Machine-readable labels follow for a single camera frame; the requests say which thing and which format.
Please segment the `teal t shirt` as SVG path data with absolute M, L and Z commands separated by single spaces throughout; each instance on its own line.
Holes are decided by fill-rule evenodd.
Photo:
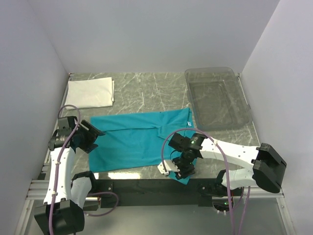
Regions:
M 190 108 L 165 112 L 91 117 L 91 124 L 105 135 L 89 153 L 92 172 L 158 165 L 180 156 L 165 139 L 176 130 L 186 137 L 194 131 Z

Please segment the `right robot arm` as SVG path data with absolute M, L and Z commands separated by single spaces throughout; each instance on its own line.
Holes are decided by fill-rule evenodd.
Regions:
M 213 159 L 225 163 L 225 169 L 220 171 L 214 184 L 219 195 L 250 186 L 270 193 L 281 191 L 287 163 L 270 144 L 244 146 L 200 133 L 194 133 L 190 138 L 174 133 L 168 145 L 180 156 L 162 159 L 158 168 L 163 175 L 173 172 L 176 179 L 186 179 L 195 174 L 194 160 Z

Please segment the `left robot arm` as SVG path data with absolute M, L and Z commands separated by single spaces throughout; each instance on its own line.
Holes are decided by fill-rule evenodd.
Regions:
M 45 235 L 69 235 L 81 232 L 85 225 L 86 197 L 97 193 L 98 185 L 91 171 L 72 176 L 76 150 L 90 153 L 105 132 L 86 120 L 61 117 L 48 148 L 51 158 L 50 178 L 42 206 L 34 210 L 34 218 Z

